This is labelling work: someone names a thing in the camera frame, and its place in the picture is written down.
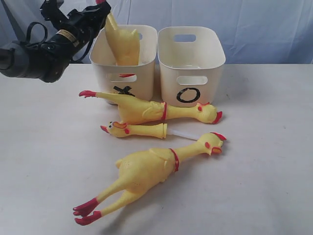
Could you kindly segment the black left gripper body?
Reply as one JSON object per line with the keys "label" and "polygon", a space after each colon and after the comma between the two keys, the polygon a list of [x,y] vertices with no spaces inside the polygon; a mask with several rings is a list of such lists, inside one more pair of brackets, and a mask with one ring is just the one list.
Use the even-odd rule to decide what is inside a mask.
{"label": "black left gripper body", "polygon": [[57,33],[44,42],[42,48],[55,56],[74,56],[86,47],[83,54],[86,56],[93,40],[105,26],[106,18],[91,18],[84,13],[84,9],[73,9],[64,15],[60,10],[62,4],[62,0],[45,0],[40,7],[45,21],[50,21],[57,29]]}

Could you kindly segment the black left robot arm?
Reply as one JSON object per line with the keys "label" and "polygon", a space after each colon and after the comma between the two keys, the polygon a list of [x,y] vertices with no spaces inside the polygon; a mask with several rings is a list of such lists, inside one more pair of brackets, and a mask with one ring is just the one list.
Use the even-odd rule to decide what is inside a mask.
{"label": "black left robot arm", "polygon": [[35,78],[54,83],[63,75],[69,64],[80,63],[89,53],[94,39],[106,24],[111,6],[105,0],[84,10],[71,10],[64,15],[59,9],[61,0],[45,0],[40,7],[41,15],[50,21],[57,32],[39,42],[31,42],[32,22],[24,41],[12,41],[0,49],[0,72],[7,77]]}

